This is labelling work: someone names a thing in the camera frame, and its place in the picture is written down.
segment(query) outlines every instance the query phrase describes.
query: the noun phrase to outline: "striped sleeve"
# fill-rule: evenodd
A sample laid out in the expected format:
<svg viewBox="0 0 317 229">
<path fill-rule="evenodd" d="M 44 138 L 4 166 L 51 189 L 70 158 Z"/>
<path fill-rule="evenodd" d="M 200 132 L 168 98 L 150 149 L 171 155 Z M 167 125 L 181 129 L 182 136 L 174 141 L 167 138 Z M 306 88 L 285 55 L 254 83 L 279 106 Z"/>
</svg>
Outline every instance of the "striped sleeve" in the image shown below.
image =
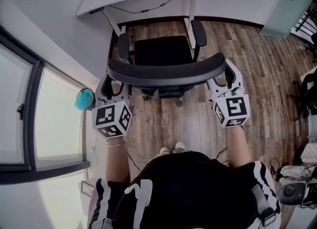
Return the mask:
<svg viewBox="0 0 317 229">
<path fill-rule="evenodd" d="M 281 224 L 281 206 L 265 164 L 255 161 L 235 169 L 234 173 L 255 197 L 257 218 L 248 228 L 278 229 Z"/>
<path fill-rule="evenodd" d="M 111 229 L 114 211 L 129 183 L 98 179 L 88 211 L 87 229 Z"/>
</svg>

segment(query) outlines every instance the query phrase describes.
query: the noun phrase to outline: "window frame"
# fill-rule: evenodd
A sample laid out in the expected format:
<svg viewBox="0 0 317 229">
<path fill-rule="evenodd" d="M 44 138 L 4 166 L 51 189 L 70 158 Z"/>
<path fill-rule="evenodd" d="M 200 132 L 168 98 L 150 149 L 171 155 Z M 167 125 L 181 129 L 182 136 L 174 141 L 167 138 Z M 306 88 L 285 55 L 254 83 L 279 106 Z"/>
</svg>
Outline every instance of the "window frame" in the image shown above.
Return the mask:
<svg viewBox="0 0 317 229">
<path fill-rule="evenodd" d="M 0 44 L 17 54 L 26 62 L 32 64 L 32 70 L 22 109 L 22 149 L 23 164 L 0 164 L 0 185 L 17 184 L 37 180 L 43 180 L 51 177 L 61 176 L 67 173 L 76 172 L 90 167 L 89 161 L 86 160 L 85 127 L 82 124 L 82 161 L 75 163 L 65 163 L 63 165 L 51 166 L 45 169 L 36 168 L 35 159 L 35 113 L 38 91 L 41 84 L 41 77 L 44 67 L 54 72 L 59 77 L 74 84 L 77 87 L 84 86 L 78 81 L 67 76 L 60 70 L 48 64 L 40 56 L 29 50 L 26 46 L 17 41 L 8 32 L 0 26 Z M 83 121 L 85 122 L 86 112 L 83 112 Z"/>
</svg>

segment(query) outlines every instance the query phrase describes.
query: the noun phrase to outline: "window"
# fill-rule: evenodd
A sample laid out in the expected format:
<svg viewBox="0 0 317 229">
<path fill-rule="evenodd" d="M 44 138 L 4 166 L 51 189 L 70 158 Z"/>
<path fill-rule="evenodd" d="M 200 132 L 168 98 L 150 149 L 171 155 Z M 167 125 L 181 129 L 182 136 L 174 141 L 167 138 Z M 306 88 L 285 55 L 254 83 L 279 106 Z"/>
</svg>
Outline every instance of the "window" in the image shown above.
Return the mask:
<svg viewBox="0 0 317 229">
<path fill-rule="evenodd" d="M 56 177 L 89 167 L 83 86 L 50 66 L 0 27 L 0 184 Z"/>
</svg>

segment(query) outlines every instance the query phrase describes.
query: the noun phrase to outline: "white cube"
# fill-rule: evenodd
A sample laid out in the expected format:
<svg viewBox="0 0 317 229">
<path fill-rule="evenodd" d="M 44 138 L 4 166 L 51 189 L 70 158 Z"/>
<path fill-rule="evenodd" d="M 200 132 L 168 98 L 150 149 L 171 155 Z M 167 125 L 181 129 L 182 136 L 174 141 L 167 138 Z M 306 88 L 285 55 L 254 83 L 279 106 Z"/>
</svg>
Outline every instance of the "white cube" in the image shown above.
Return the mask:
<svg viewBox="0 0 317 229">
<path fill-rule="evenodd" d="M 92 109 L 93 127 L 103 137 L 109 139 L 127 134 L 132 118 L 124 101 Z"/>
<path fill-rule="evenodd" d="M 213 104 L 222 127 L 243 125 L 250 117 L 249 95 L 218 97 Z"/>
</svg>

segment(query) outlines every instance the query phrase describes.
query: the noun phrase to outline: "black baseboard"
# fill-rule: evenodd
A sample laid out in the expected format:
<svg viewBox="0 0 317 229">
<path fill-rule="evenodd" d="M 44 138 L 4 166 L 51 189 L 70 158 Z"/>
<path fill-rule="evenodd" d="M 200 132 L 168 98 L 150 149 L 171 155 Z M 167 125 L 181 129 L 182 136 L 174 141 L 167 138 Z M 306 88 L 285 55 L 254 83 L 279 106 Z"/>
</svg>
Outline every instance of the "black baseboard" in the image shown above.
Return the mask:
<svg viewBox="0 0 317 229">
<path fill-rule="evenodd" d="M 135 26 L 135 25 L 146 25 L 146 24 L 153 24 L 153 23 L 160 23 L 160 22 L 183 21 L 185 17 L 188 17 L 188 16 L 169 16 L 169 17 L 146 18 L 146 19 L 139 19 L 139 20 L 120 23 L 120 24 L 118 24 L 118 26 L 119 26 L 119 28 L 121 28 L 122 26 Z M 257 23 L 253 23 L 253 22 L 249 22 L 249 21 L 244 21 L 244 20 L 240 20 L 240 19 L 227 18 L 227 17 L 195 16 L 195 19 L 200 20 L 200 21 L 213 21 L 213 22 L 224 22 L 224 23 L 248 25 L 248 26 L 257 27 L 260 29 L 262 29 L 264 27 L 264 25 L 261 25 L 261 24 L 257 24 Z M 113 31 L 110 46 L 109 46 L 108 59 L 112 58 L 113 47 L 114 47 L 117 39 L 118 39 L 118 36 Z"/>
</svg>

